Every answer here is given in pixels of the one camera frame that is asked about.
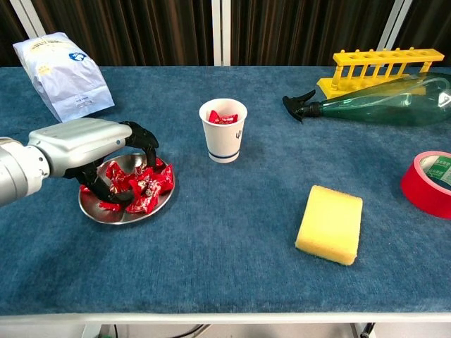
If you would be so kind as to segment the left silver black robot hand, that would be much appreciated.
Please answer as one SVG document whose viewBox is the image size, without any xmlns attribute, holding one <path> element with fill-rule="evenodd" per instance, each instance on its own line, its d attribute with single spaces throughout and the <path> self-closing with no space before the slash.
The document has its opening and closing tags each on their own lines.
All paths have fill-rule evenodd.
<svg viewBox="0 0 451 338">
<path fill-rule="evenodd" d="M 147 165 L 154 168 L 159 147 L 154 134 L 133 121 L 98 118 L 79 118 L 34 130 L 28 144 L 45 155 L 50 176 L 75 178 L 99 200 L 122 206 L 131 204 L 134 194 L 112 192 L 97 168 L 105 157 L 125 146 L 143 150 Z"/>
</svg>

